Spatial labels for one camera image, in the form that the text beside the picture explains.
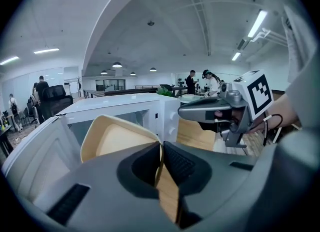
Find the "backpack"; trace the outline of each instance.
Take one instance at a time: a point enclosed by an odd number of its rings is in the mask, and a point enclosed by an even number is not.
[[[32,106],[32,107],[35,106],[35,105],[37,104],[37,101],[36,101],[35,96],[34,96],[34,95],[31,95],[31,96],[30,96],[30,99],[31,99],[31,106]]]
[[[11,111],[12,111],[12,114],[17,114],[18,113],[18,107],[17,105],[15,104],[15,102],[11,102]]]

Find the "cable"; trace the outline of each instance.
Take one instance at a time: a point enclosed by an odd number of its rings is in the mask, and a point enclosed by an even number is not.
[[[280,123],[279,123],[276,127],[274,127],[274,129],[276,129],[276,128],[278,128],[278,127],[280,126],[280,124],[282,124],[282,122],[283,122],[284,119],[283,119],[283,117],[282,117],[281,114],[272,114],[272,116],[279,116],[280,119],[281,119]]]
[[[265,129],[265,131],[264,131],[264,140],[263,140],[263,146],[266,146],[266,143],[267,143],[267,138],[268,138],[268,132],[269,132],[269,128],[268,128],[268,122],[267,121],[265,121],[264,122],[264,129]]]
[[[272,118],[272,117],[274,117],[274,116],[279,116],[279,117],[281,118],[280,123],[279,123],[276,127],[274,127],[274,129],[276,129],[278,126],[280,126],[280,124],[282,124],[282,122],[283,122],[283,120],[284,120],[281,114],[270,114],[268,117],[266,117],[265,119],[263,119],[263,121],[262,121],[261,123],[257,124],[255,127],[251,128],[250,130],[253,130],[253,129],[257,128],[260,124],[262,124],[263,122],[268,121],[270,118]]]

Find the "woman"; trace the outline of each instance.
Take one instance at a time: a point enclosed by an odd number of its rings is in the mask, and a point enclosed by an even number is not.
[[[16,129],[18,130],[18,132],[21,132],[23,130],[22,124],[21,124],[21,120],[20,120],[20,116],[19,116],[19,109],[18,109],[18,104],[16,99],[14,98],[13,94],[10,94],[10,99],[9,99],[9,108],[11,109],[11,112],[13,114],[13,122],[14,125],[16,127]]]
[[[205,93],[205,97],[216,97],[220,93],[220,78],[209,70],[204,70],[202,78],[210,80],[209,91]]]

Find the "finger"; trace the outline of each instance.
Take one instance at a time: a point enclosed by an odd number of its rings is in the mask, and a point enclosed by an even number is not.
[[[220,111],[215,111],[214,115],[216,115],[217,117],[222,117],[222,112]]]

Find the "person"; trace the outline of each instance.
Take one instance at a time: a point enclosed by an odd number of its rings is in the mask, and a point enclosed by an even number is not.
[[[189,76],[186,79],[186,85],[188,87],[187,93],[188,94],[195,94],[196,93],[196,87],[195,84],[197,83],[197,81],[193,80],[193,77],[195,76],[196,72],[194,70],[190,71]]]
[[[37,84],[38,82],[35,82],[33,85],[31,98],[32,98],[32,102],[35,102],[33,106],[36,108],[36,111],[38,113],[39,124],[42,124],[45,120],[42,116],[42,111],[39,105],[39,102],[40,102],[39,95],[38,95],[38,92],[36,91]]]
[[[14,125],[15,125],[16,129],[18,130],[18,132],[21,132],[23,130],[23,127],[21,124],[20,116],[19,116],[19,109],[18,109],[17,101],[14,98],[12,93],[9,95],[9,97],[10,97],[9,107],[10,107],[12,114],[13,114]]]
[[[48,105],[47,105],[47,103],[45,103],[43,101],[44,100],[44,95],[43,95],[44,89],[48,88],[48,87],[49,87],[48,83],[44,81],[44,77],[41,75],[39,77],[39,83],[36,85],[35,90],[37,91],[38,99],[39,99],[38,103],[40,105],[40,109],[41,109],[42,115],[45,120],[48,120],[51,117],[50,112],[48,110]]]
[[[209,91],[206,92],[206,97],[216,97],[220,93],[221,80],[220,78],[209,70],[204,70],[202,78],[210,80]]]

